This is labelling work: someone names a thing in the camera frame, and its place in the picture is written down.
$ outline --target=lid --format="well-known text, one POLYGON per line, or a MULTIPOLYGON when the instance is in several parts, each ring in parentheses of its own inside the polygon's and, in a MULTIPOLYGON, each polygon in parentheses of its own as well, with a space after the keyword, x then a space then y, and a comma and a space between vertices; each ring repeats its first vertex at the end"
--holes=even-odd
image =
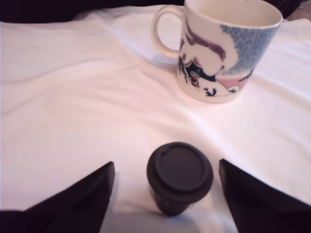
POLYGON ((189 144, 174 142, 161 146, 151 155, 147 177, 159 195, 193 203, 209 192, 214 176, 204 154, 189 144))

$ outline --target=white tablecloth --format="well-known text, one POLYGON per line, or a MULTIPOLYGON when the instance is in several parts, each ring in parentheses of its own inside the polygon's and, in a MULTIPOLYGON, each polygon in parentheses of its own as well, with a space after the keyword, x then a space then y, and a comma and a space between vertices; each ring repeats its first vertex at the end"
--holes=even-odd
MULTIPOLYGON (((26 209, 114 161, 103 232, 237 232, 218 174, 222 158, 311 204, 311 23, 284 22, 241 95, 208 104, 178 87, 177 61, 152 44, 159 8, 1 24, 2 209, 26 209), (146 165, 173 141, 205 153, 215 180, 204 199, 166 218, 149 195, 146 165)), ((180 25, 170 15, 160 21, 173 49, 180 25)))

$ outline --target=cartoon character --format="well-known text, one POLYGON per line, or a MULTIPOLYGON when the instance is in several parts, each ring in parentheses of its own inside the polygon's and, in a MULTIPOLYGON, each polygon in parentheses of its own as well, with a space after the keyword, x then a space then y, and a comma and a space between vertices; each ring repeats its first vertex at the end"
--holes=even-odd
POLYGON ((204 87, 208 97, 217 97, 217 93, 221 95, 235 94, 239 91, 239 86, 232 86, 225 88, 219 81, 216 80, 215 75, 207 75, 201 67, 199 67, 195 61, 191 61, 190 64, 184 64, 182 58, 178 59, 179 74, 183 74, 186 83, 191 84, 196 88, 204 87))
POLYGON ((249 75, 243 79, 239 78, 239 82, 233 83, 232 86, 222 84, 216 77, 225 69, 225 50, 220 45, 198 36, 191 30, 187 21, 186 23, 187 30, 185 37, 181 40, 180 49, 181 52, 184 51, 187 53, 182 53, 182 56, 178 59, 179 74, 184 75, 187 84, 191 84, 198 90, 202 88, 206 92, 207 97, 220 97, 238 93, 240 90, 239 82, 247 80, 252 75, 253 69, 249 75), (212 75, 208 75, 203 70, 200 61, 211 60, 209 59, 211 57, 218 60, 217 64, 219 64, 219 67, 215 71, 209 70, 209 73, 212 73, 212 75))

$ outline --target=mug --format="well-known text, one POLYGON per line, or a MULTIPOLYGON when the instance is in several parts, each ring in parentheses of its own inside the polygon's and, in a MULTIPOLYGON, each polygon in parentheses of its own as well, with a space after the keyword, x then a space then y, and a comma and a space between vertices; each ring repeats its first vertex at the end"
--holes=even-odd
POLYGON ((282 20, 282 13, 263 0, 185 0, 184 7, 161 8, 151 31, 159 51, 178 59, 177 81, 185 93, 224 103, 244 88, 282 20), (159 39, 157 24, 165 13, 182 20, 179 50, 159 39))

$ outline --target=mug rim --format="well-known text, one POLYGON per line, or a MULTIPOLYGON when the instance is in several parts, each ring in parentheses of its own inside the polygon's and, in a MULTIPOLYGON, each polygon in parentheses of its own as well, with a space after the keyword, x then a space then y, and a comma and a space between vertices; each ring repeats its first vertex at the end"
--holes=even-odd
POLYGON ((215 19, 215 18, 207 16, 207 15, 204 15, 203 13, 198 12, 197 10, 195 10, 193 8, 193 6, 191 7, 191 0, 185 0, 184 7, 188 8, 194 14, 196 14, 196 15, 204 18, 204 19, 208 19, 210 21, 213 21, 214 23, 226 25, 228 27, 247 28, 247 29, 269 29, 269 28, 277 27, 277 26, 279 26, 281 24, 281 22, 283 21, 283 15, 275 6, 273 6, 272 4, 270 4, 269 2, 266 2, 264 0, 253 0, 253 1, 256 1, 258 4, 264 4, 267 7, 273 8, 275 13, 277 13, 278 16, 279 16, 279 21, 277 23, 275 23, 275 24, 270 24, 270 25, 265 25, 265 26, 247 26, 247 25, 242 25, 242 24, 235 24, 235 23, 225 22, 225 21, 218 20, 218 19, 215 19))

